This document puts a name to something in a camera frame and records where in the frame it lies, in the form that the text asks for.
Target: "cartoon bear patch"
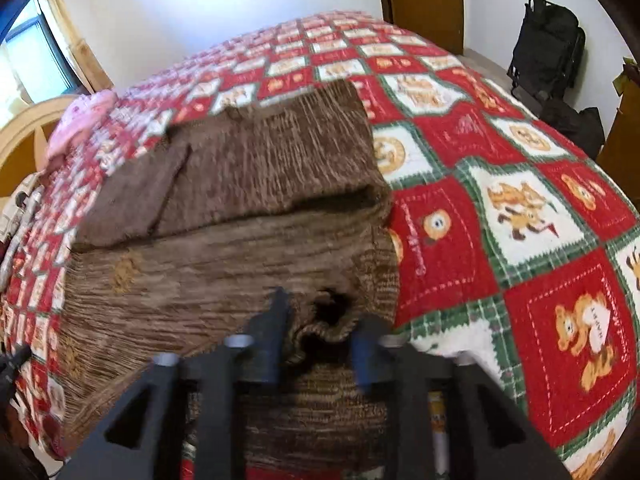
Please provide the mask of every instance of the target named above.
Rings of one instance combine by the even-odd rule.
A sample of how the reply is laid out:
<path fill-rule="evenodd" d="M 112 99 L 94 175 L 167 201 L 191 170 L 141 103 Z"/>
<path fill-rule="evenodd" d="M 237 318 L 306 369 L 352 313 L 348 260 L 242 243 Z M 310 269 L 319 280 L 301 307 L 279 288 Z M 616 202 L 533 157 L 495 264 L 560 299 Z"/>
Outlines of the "cartoon bear patch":
<path fill-rule="evenodd" d="M 615 354 L 613 346 L 606 343 L 610 318 L 607 300 L 601 292 L 595 298 L 591 294 L 581 295 L 573 311 L 556 306 L 558 348 L 562 352 L 569 350 L 574 357 L 585 348 L 591 354 L 580 379 L 585 392 L 593 388 L 598 378 L 611 373 Z"/>
<path fill-rule="evenodd" d="M 508 222 L 511 225 L 514 240 L 526 240 L 524 230 L 535 234 L 549 230 L 558 237 L 555 226 L 545 223 L 543 218 L 542 209 L 548 201 L 527 182 L 523 182 L 520 189 L 501 182 L 499 190 L 488 188 L 487 195 L 495 209 L 504 208 L 504 212 L 498 215 L 498 223 Z"/>

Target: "teddy bear print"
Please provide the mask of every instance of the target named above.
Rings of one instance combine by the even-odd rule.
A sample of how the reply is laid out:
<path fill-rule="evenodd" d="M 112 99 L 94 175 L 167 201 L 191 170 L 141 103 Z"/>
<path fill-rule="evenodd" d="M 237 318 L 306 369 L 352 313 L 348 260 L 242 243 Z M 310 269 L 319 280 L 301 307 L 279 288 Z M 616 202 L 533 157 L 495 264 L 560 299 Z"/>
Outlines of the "teddy bear print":
<path fill-rule="evenodd" d="M 398 77 L 398 92 L 407 95 L 416 106 L 441 107 L 444 102 L 433 84 L 413 75 Z"/>
<path fill-rule="evenodd" d="M 378 169 L 383 175 L 398 170 L 406 158 L 402 142 L 395 137 L 378 137 L 373 141 Z"/>
<path fill-rule="evenodd" d="M 487 196 L 494 208 L 500 211 L 498 223 L 508 222 L 511 225 L 511 237 L 514 240 L 526 240 L 524 230 L 534 234 L 549 230 L 558 237 L 554 224 L 545 222 L 542 209 L 548 201 L 540 193 L 527 182 L 523 182 L 520 189 L 504 182 L 498 186 L 499 190 L 487 188 Z"/>
<path fill-rule="evenodd" d="M 591 191 L 584 186 L 581 186 L 577 180 L 567 174 L 562 175 L 562 181 L 569 188 L 572 195 L 582 202 L 585 208 L 589 211 L 594 211 L 596 209 L 596 198 Z"/>
<path fill-rule="evenodd" d="M 626 266 L 631 269 L 636 279 L 636 289 L 640 290 L 640 256 L 638 255 L 638 247 L 634 246 L 634 250 L 626 257 Z"/>
<path fill-rule="evenodd" d="M 607 435 L 607 440 L 604 443 L 604 446 L 601 449 L 597 450 L 595 453 L 589 453 L 582 465 L 578 469 L 571 471 L 571 476 L 574 478 L 574 480 L 589 480 L 590 478 L 592 478 L 598 468 L 604 462 L 604 459 L 606 459 L 606 457 L 613 449 L 615 443 L 616 432 L 612 429 L 609 430 L 609 434 Z"/>
<path fill-rule="evenodd" d="M 591 358 L 580 378 L 580 386 L 585 392 L 594 387 L 598 378 L 609 375 L 613 368 L 615 352 L 613 346 L 606 343 L 610 317 L 606 298 L 601 292 L 595 298 L 591 294 L 581 295 L 573 311 L 556 306 L 558 348 L 571 352 L 574 357 L 581 355 L 585 348 L 590 352 Z"/>

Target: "quilt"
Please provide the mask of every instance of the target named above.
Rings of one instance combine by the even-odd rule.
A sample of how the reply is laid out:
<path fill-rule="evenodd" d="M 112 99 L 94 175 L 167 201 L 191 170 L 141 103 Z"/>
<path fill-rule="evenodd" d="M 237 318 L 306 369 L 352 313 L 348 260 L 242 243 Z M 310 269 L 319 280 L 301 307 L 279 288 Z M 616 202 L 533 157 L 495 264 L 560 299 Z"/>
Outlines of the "quilt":
<path fill-rule="evenodd" d="M 574 478 L 589 479 L 636 405 L 638 213 L 508 92 L 425 38 L 360 12 L 245 34 L 127 89 L 52 176 L 2 297 L 5 345 L 28 343 L 34 354 L 18 382 L 28 430 L 64 455 L 65 366 L 82 359 L 58 337 L 65 264 L 104 179 L 151 150 L 170 124 L 266 106 L 337 78 L 357 88 L 394 190 L 398 332 L 424 351 L 473 352 Z M 444 431 L 442 419 L 434 410 L 435 431 Z M 193 448 L 185 452 L 189 479 Z"/>

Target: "red square patch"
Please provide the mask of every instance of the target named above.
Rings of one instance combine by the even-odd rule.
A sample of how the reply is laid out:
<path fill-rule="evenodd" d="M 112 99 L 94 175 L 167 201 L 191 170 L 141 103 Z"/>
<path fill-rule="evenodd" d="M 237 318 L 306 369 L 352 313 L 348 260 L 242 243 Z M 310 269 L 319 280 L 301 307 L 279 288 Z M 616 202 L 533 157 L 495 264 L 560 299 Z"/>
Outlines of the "red square patch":
<path fill-rule="evenodd" d="M 24 333 L 22 334 L 22 342 L 31 345 L 33 342 L 33 332 L 36 329 L 36 314 L 35 312 L 28 312 L 26 320 L 24 321 Z"/>
<path fill-rule="evenodd" d="M 297 48 L 290 48 L 282 52 L 274 51 L 271 53 L 271 62 L 275 63 L 283 59 L 289 59 L 290 57 L 306 56 L 306 54 L 308 54 L 308 47 L 306 45 L 299 46 Z"/>
<path fill-rule="evenodd" d="M 636 218 L 626 203 L 584 163 L 563 160 L 538 167 L 601 240 L 620 236 L 636 225 Z"/>
<path fill-rule="evenodd" d="M 543 132 L 545 132 L 549 137 L 551 137 L 555 142 L 557 142 L 560 146 L 566 149 L 568 152 L 573 153 L 575 156 L 581 159 L 588 158 L 587 154 L 584 153 L 583 150 L 578 148 L 574 143 L 572 143 L 569 139 L 567 139 L 563 134 L 558 132 L 556 129 L 552 128 L 548 124 L 543 121 L 531 121 L 531 124 L 540 128 Z"/>
<path fill-rule="evenodd" d="M 362 27 L 364 23 L 343 23 L 341 25 L 336 25 L 338 30 L 351 30 L 352 28 Z"/>
<path fill-rule="evenodd" d="M 314 18 L 312 20 L 306 20 L 302 22 L 302 27 L 305 29 L 324 27 L 325 25 L 327 25 L 327 22 L 322 18 Z"/>
<path fill-rule="evenodd" d="M 60 332 L 60 316 L 53 314 L 49 318 L 47 329 L 47 368 L 55 374 L 60 373 L 60 355 L 58 354 L 58 333 Z"/>
<path fill-rule="evenodd" d="M 211 95 L 201 95 L 190 99 L 190 101 L 183 103 L 178 109 L 176 114 L 172 117 L 172 123 L 183 123 L 185 121 L 194 121 L 201 119 L 211 108 L 213 99 L 216 98 L 217 91 L 214 91 Z"/>
<path fill-rule="evenodd" d="M 220 91 L 229 90 L 234 86 L 244 85 L 247 83 L 253 83 L 262 78 L 264 68 L 255 68 L 254 70 L 248 70 L 247 72 L 241 72 L 239 74 L 229 73 L 225 75 L 220 83 Z"/>
<path fill-rule="evenodd" d="M 4 343 L 8 349 L 13 348 L 17 323 L 18 309 L 6 304 L 4 306 Z"/>
<path fill-rule="evenodd" d="M 481 156 L 491 164 L 525 161 L 525 157 L 498 135 L 486 123 L 478 107 L 471 103 L 461 102 L 442 117 L 418 117 L 414 121 L 440 160 L 450 168 L 466 156 Z"/>
<path fill-rule="evenodd" d="M 296 28 L 294 28 L 294 29 L 286 29 L 286 30 L 282 30 L 276 36 L 276 43 L 278 43 L 278 44 L 291 43 L 292 41 L 297 41 L 299 39 L 300 39 L 300 31 L 299 30 L 297 30 Z"/>
<path fill-rule="evenodd" d="M 602 249 L 508 290 L 529 418 L 553 447 L 587 430 L 636 376 L 636 337 Z"/>
<path fill-rule="evenodd" d="M 31 373 L 33 374 L 33 401 L 35 408 L 36 410 L 47 411 L 49 409 L 47 369 L 44 364 L 32 359 Z"/>
<path fill-rule="evenodd" d="M 249 59 L 253 59 L 254 57 L 264 56 L 270 50 L 271 43 L 262 43 L 245 51 L 245 53 L 243 54 L 243 59 L 246 61 Z"/>
<path fill-rule="evenodd" d="M 427 67 L 411 56 L 376 56 L 369 57 L 367 63 L 379 74 L 420 73 L 428 72 Z"/>
<path fill-rule="evenodd" d="M 349 42 L 353 45 L 368 45 L 372 43 L 389 43 L 389 40 L 383 34 L 377 36 L 364 36 L 363 38 L 350 38 Z"/>
<path fill-rule="evenodd" d="M 402 120 L 402 114 L 382 89 L 378 78 L 360 75 L 352 76 L 350 81 L 362 99 L 362 105 L 371 124 Z"/>
<path fill-rule="evenodd" d="M 446 50 L 433 43 L 428 45 L 402 45 L 402 50 L 412 56 L 449 56 Z"/>
<path fill-rule="evenodd" d="M 17 262 L 14 258 L 14 272 L 18 270 Z M 18 295 L 20 294 L 20 286 L 22 285 L 22 280 L 18 278 L 18 276 L 11 276 L 11 281 L 9 281 L 9 287 L 6 290 L 6 301 L 9 304 L 15 305 L 18 301 Z"/>
<path fill-rule="evenodd" d="M 455 178 L 396 191 L 394 197 L 389 232 L 400 272 L 396 326 L 498 293 L 476 209 Z"/>
<path fill-rule="evenodd" d="M 323 52 L 322 54 L 313 54 L 311 56 L 311 65 L 321 66 L 328 63 L 335 63 L 338 61 L 346 61 L 348 59 L 354 59 L 358 57 L 358 53 L 354 48 L 343 48 L 340 50 L 331 50 L 329 52 Z"/>
<path fill-rule="evenodd" d="M 449 68 L 439 71 L 438 77 L 458 85 L 473 97 L 480 108 L 484 108 L 492 116 L 504 115 L 512 118 L 522 114 L 521 110 L 514 108 L 513 105 L 500 97 L 492 88 L 484 84 L 478 74 L 471 70 L 461 67 Z"/>
<path fill-rule="evenodd" d="M 338 36 L 338 34 L 336 34 L 335 32 L 332 32 L 331 34 L 325 34 L 324 36 L 319 36 L 318 38 L 314 38 L 314 43 L 322 43 L 323 41 L 336 41 L 336 40 L 340 40 L 340 36 Z"/>
<path fill-rule="evenodd" d="M 310 85 L 313 80 L 313 69 L 309 66 L 285 75 L 264 79 L 258 91 L 258 99 L 263 100 L 274 95 L 292 92 Z"/>
<path fill-rule="evenodd" d="M 15 302 L 16 307 L 26 308 L 29 304 L 29 298 L 31 297 L 31 291 L 34 285 L 34 276 L 31 271 L 25 272 L 24 280 L 20 284 L 20 293 L 18 294 L 18 301 Z"/>

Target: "white square patch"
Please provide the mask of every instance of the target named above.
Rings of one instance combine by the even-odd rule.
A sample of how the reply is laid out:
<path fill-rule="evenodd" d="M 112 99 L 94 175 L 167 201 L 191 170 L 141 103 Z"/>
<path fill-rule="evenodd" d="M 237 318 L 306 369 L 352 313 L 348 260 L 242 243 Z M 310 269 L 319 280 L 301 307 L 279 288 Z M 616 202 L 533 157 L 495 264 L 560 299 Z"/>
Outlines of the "white square patch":
<path fill-rule="evenodd" d="M 8 336 L 14 327 L 14 310 L 4 303 L 3 307 L 0 307 L 0 312 L 4 311 L 4 335 Z"/>
<path fill-rule="evenodd" d="M 44 260 L 44 255 L 47 253 L 47 249 L 49 248 L 49 244 L 44 243 L 38 248 L 38 252 L 36 253 L 36 257 L 33 259 L 33 265 L 31 266 L 32 272 L 38 272 L 40 270 L 40 266 L 42 261 Z"/>
<path fill-rule="evenodd" d="M 427 46 L 428 43 L 424 41 L 422 38 L 418 38 L 418 36 L 400 36 L 399 34 L 392 34 L 389 36 L 391 41 L 395 43 L 399 43 L 402 45 L 419 45 L 419 46 Z"/>
<path fill-rule="evenodd" d="M 279 42 L 283 42 L 285 40 L 292 40 L 293 38 L 298 38 L 299 36 L 300 36 L 300 31 L 295 28 L 293 30 L 284 32 L 283 34 L 279 34 L 277 37 L 277 40 Z"/>
<path fill-rule="evenodd" d="M 334 30 L 329 27 L 329 25 L 325 25 L 324 27 L 310 28 L 306 32 L 306 36 L 308 38 L 317 38 L 318 36 L 324 36 L 325 34 L 331 34 Z"/>
<path fill-rule="evenodd" d="M 286 52 L 287 50 L 292 50 L 294 48 L 300 48 L 302 46 L 304 46 L 305 44 L 301 41 L 295 41 L 293 43 L 286 43 L 284 45 L 278 45 L 276 48 L 274 48 L 274 52 L 276 54 L 280 54 L 281 52 Z"/>
<path fill-rule="evenodd" d="M 384 81 L 414 115 L 444 114 L 466 98 L 461 91 L 444 86 L 427 74 L 387 75 Z"/>
<path fill-rule="evenodd" d="M 404 30 L 397 28 L 395 25 L 389 25 L 388 23 L 373 23 L 371 27 L 376 30 L 382 30 L 387 35 L 404 36 Z"/>
<path fill-rule="evenodd" d="M 212 66 L 210 70 L 212 72 L 222 72 L 224 70 L 228 70 L 229 68 L 235 67 L 237 62 L 238 62 L 237 59 L 228 59 L 226 61 L 218 63 L 217 65 Z"/>
<path fill-rule="evenodd" d="M 344 40 L 323 41 L 321 43 L 313 43 L 311 48 L 316 54 L 321 52 L 329 52 L 331 50 L 339 50 L 341 48 L 347 48 L 347 42 Z"/>
<path fill-rule="evenodd" d="M 456 56 L 420 56 L 420 60 L 434 72 L 464 66 Z"/>
<path fill-rule="evenodd" d="M 254 92 L 255 83 L 236 86 L 226 92 L 220 92 L 211 111 L 213 114 L 217 114 L 228 106 L 235 108 L 247 106 L 254 98 Z"/>
<path fill-rule="evenodd" d="M 333 81 L 335 79 L 345 79 L 352 75 L 364 75 L 367 70 L 359 59 L 339 61 L 318 67 L 318 75 L 322 81 Z"/>
<path fill-rule="evenodd" d="M 15 333 L 15 344 L 19 345 L 22 344 L 22 341 L 24 338 L 24 323 L 27 319 L 27 315 L 26 314 L 20 314 L 20 316 L 18 316 L 18 326 L 16 327 L 16 333 Z"/>
<path fill-rule="evenodd" d="M 629 414 L 629 404 L 622 406 L 620 412 L 600 430 L 588 443 L 564 460 L 564 466 L 574 478 L 588 478 L 593 468 L 600 467 L 609 455 L 611 449 L 625 431 Z"/>
<path fill-rule="evenodd" d="M 480 190 L 487 228 L 509 265 L 584 239 L 566 207 L 532 171 L 491 174 L 473 166 L 468 172 Z"/>
<path fill-rule="evenodd" d="M 29 298 L 29 308 L 36 308 L 44 292 L 44 285 L 47 283 L 48 274 L 43 274 L 36 278 L 33 284 L 33 290 L 31 291 L 31 297 Z"/>
<path fill-rule="evenodd" d="M 439 333 L 417 337 L 411 343 L 420 352 L 444 357 L 453 357 L 462 351 L 471 352 L 494 381 L 502 384 L 502 370 L 495 354 L 493 335 L 489 320 L 478 319 Z"/>
<path fill-rule="evenodd" d="M 432 173 L 434 170 L 411 132 L 400 124 L 375 128 L 373 146 L 378 169 L 389 183 L 416 174 Z"/>
<path fill-rule="evenodd" d="M 220 86 L 220 79 L 216 78 L 212 81 L 207 81 L 204 83 L 198 83 L 193 87 L 191 92 L 187 95 L 184 100 L 188 103 L 191 100 L 197 99 L 198 97 L 209 97 L 215 94 L 218 91 L 218 87 Z"/>
<path fill-rule="evenodd" d="M 513 119 L 490 118 L 493 126 L 529 156 L 555 158 L 568 155 L 542 130 L 533 124 Z"/>
<path fill-rule="evenodd" d="M 631 240 L 616 253 L 616 263 L 622 273 L 626 286 L 631 291 L 636 316 L 640 319 L 640 278 L 636 278 L 634 268 L 640 262 L 640 236 Z"/>
<path fill-rule="evenodd" d="M 138 137 L 138 143 L 143 144 L 151 137 L 161 137 L 169 124 L 169 120 L 173 116 L 173 110 L 163 110 L 153 118 L 146 126 L 145 131 Z"/>
<path fill-rule="evenodd" d="M 267 76 L 274 77 L 283 75 L 294 70 L 298 70 L 306 66 L 306 58 L 304 56 L 292 57 L 290 59 L 282 59 L 272 63 L 267 70 Z"/>
<path fill-rule="evenodd" d="M 47 360 L 47 328 L 49 327 L 49 317 L 36 317 L 36 328 L 33 332 L 33 341 L 31 341 L 31 350 L 42 359 Z"/>
<path fill-rule="evenodd" d="M 344 35 L 347 38 L 368 38 L 369 36 L 376 36 L 376 33 L 370 28 L 354 28 L 345 30 Z"/>
<path fill-rule="evenodd" d="M 253 48 L 250 48 L 244 53 L 244 55 L 247 57 L 256 57 L 256 56 L 260 56 L 260 54 L 270 49 L 271 49 L 271 43 L 264 43 L 262 45 L 258 45 L 258 46 L 254 46 Z"/>
<path fill-rule="evenodd" d="M 402 56 L 404 52 L 391 43 L 377 43 L 363 45 L 360 50 L 367 57 L 371 56 Z"/>
<path fill-rule="evenodd" d="M 60 216 L 58 217 L 58 221 L 56 222 L 56 228 L 54 230 L 56 234 L 60 234 L 64 232 L 69 227 L 71 220 L 76 214 L 77 206 L 78 206 L 78 202 L 76 202 L 74 198 L 70 198 L 69 201 L 66 203 L 65 208 L 62 210 L 62 213 L 60 213 Z"/>
<path fill-rule="evenodd" d="M 321 27 L 322 25 L 326 25 L 326 21 L 320 20 L 319 18 L 316 18 L 314 20 L 308 20 L 308 22 L 302 22 L 303 28 L 318 28 L 318 27 Z"/>
<path fill-rule="evenodd" d="M 76 230 L 77 228 L 73 228 L 67 231 L 62 237 L 62 243 L 60 244 L 58 254 L 56 255 L 56 259 L 54 261 L 57 266 L 62 266 L 66 263 L 66 259 L 69 257 L 69 253 L 71 252 L 71 244 L 76 238 Z"/>
<path fill-rule="evenodd" d="M 65 304 L 65 269 L 60 269 L 56 284 L 53 286 L 53 294 L 51 297 L 51 309 L 59 312 Z"/>
<path fill-rule="evenodd" d="M 266 61 L 267 58 L 264 56 L 244 61 L 236 65 L 236 67 L 234 68 L 234 73 L 239 74 L 242 72 L 248 72 L 249 70 L 255 70 L 256 68 L 263 67 Z"/>
<path fill-rule="evenodd" d="M 51 413 L 59 418 L 59 420 L 63 420 L 66 410 L 65 390 L 51 376 L 49 376 L 49 380 L 47 380 L 47 393 L 51 400 Z"/>
<path fill-rule="evenodd" d="M 357 25 L 358 20 L 354 20 L 353 18 L 345 18 L 343 20 L 334 20 L 334 25 L 337 27 L 341 27 L 343 25 Z"/>
<path fill-rule="evenodd" d="M 22 280 L 20 282 L 20 292 L 18 293 L 18 301 L 15 303 L 17 306 L 22 306 L 22 300 L 24 299 L 24 293 L 27 290 L 27 281 Z"/>

